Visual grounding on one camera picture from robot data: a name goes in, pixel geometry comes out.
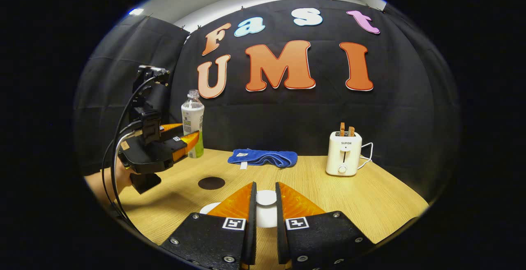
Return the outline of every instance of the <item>table surface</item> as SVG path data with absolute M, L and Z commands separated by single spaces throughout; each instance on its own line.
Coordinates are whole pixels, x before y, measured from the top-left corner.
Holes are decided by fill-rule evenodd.
M 257 190 L 273 190 L 276 182 L 295 189 L 326 212 L 342 211 L 372 242 L 378 243 L 409 219 L 419 216 L 428 203 L 406 184 L 373 162 L 355 176 L 340 177 L 325 172 L 327 156 L 298 156 L 293 167 L 252 166 L 240 170 L 227 163 L 232 152 L 205 149 L 200 158 L 186 158 L 158 173 L 162 182 L 139 195 L 132 187 L 120 193 L 126 213 L 137 229 L 160 245 L 192 212 L 221 202 L 250 182 Z M 205 190 L 202 178 L 218 177 L 225 186 Z M 278 264 L 276 228 L 257 228 L 254 270 L 283 270 Z

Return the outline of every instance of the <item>plastic water bottle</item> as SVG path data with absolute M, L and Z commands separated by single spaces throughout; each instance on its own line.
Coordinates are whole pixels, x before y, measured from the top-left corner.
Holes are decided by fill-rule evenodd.
M 181 106 L 182 113 L 182 131 L 185 135 L 199 131 L 199 141 L 190 152 L 188 157 L 199 158 L 203 155 L 203 113 L 205 105 L 199 100 L 199 90 L 190 90 L 188 100 Z

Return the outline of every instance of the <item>black cable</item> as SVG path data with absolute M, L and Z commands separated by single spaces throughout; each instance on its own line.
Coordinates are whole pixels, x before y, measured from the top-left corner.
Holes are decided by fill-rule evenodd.
M 132 123 L 128 124 L 128 126 L 124 127 L 119 132 L 119 135 L 122 135 L 122 133 L 126 132 L 128 129 L 130 129 L 130 128 L 132 128 L 135 125 L 140 124 L 140 123 L 141 123 L 141 121 L 135 121 L 135 122 L 132 122 Z M 118 212 L 119 216 L 124 218 L 124 216 L 122 215 L 120 210 L 117 210 L 117 208 L 115 206 L 115 203 L 113 203 L 113 201 L 111 201 L 111 199 L 109 197 L 108 190 L 106 189 L 106 181 L 105 181 L 105 178 L 104 178 L 104 162 L 106 161 L 106 155 L 108 154 L 108 151 L 109 151 L 109 149 L 111 148 L 112 145 L 113 145 L 113 141 L 110 141 L 108 147 L 106 148 L 106 151 L 104 152 L 104 156 L 102 157 L 102 166 L 100 168 L 102 170 L 102 184 L 103 184 L 103 187 L 104 187 L 104 192 L 106 192 L 106 197 L 108 198 L 109 203 L 111 204 L 113 209 Z
M 159 77 L 162 77 L 163 74 L 159 74 L 159 75 L 156 75 L 150 79 L 147 79 L 146 81 L 144 81 L 141 85 L 139 85 L 139 87 L 137 87 L 137 89 L 135 90 L 135 92 L 133 92 L 133 94 L 130 96 L 130 99 L 128 100 L 128 103 L 126 103 L 126 106 L 124 107 L 124 110 L 122 111 L 122 115 L 120 115 L 120 119 L 119 119 L 119 122 L 117 123 L 117 129 L 115 131 L 115 137 L 113 138 L 113 141 L 118 141 L 118 137 L 119 137 L 119 129 L 120 129 L 120 125 L 122 124 L 122 120 L 124 120 L 124 116 L 126 115 L 126 113 L 128 112 L 128 109 L 132 103 L 132 100 L 135 98 L 135 96 L 137 95 L 137 93 L 139 93 L 139 91 L 142 90 L 142 88 L 144 86 L 146 86 L 147 83 L 149 83 L 150 81 L 153 81 L 155 79 L 158 79 Z M 113 148 L 113 151 L 111 152 L 111 185 L 113 186 L 113 192 L 115 193 L 115 199 L 117 199 L 117 204 L 119 205 L 119 208 L 120 210 L 122 211 L 122 214 L 124 215 L 124 217 L 126 217 L 126 219 L 128 219 L 128 221 L 131 223 L 132 227 L 139 231 L 134 225 L 133 223 L 130 221 L 130 218 L 128 217 L 128 215 L 126 214 L 126 212 L 124 211 L 124 208 L 122 207 L 122 204 L 120 203 L 120 198 L 119 198 L 119 193 L 117 191 L 117 182 L 115 180 L 115 156 L 117 155 L 117 146 L 115 146 Z

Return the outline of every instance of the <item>white toaster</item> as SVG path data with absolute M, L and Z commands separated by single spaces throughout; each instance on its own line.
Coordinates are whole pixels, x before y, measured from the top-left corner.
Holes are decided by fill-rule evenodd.
M 360 162 L 362 138 L 355 136 L 340 136 L 340 132 L 333 132 L 329 138 L 329 155 L 325 171 L 330 175 L 353 176 L 358 170 Z

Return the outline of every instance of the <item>orange letter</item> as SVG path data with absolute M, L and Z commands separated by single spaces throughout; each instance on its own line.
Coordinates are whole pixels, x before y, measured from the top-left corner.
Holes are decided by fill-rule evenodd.
M 214 51 L 217 47 L 219 47 L 219 44 L 216 43 L 216 40 L 223 40 L 223 38 L 225 37 L 224 30 L 228 30 L 230 27 L 230 23 L 225 23 L 224 25 L 218 27 L 217 29 L 213 30 L 212 32 L 209 32 L 206 35 L 206 47 L 205 51 L 203 51 L 203 56 L 209 54 L 210 52 Z
M 278 88 L 281 79 L 288 68 L 288 78 L 285 87 L 291 90 L 306 90 L 316 86 L 310 77 L 307 49 L 310 43 L 294 40 L 285 44 L 279 58 L 276 58 L 267 45 L 248 47 L 245 53 L 250 56 L 250 82 L 245 87 L 248 91 L 261 91 L 267 88 L 267 83 L 261 77 L 261 70 L 267 76 L 273 88 Z
M 369 80 L 365 62 L 367 47 L 356 43 L 342 42 L 340 48 L 347 53 L 347 61 L 349 62 L 349 79 L 345 86 L 350 90 L 372 90 L 372 82 Z
M 214 98 L 225 90 L 227 83 L 227 61 L 230 60 L 230 55 L 223 55 L 216 59 L 217 64 L 217 84 L 214 87 L 208 86 L 208 69 L 212 66 L 212 62 L 205 62 L 197 67 L 199 73 L 199 94 L 204 98 Z

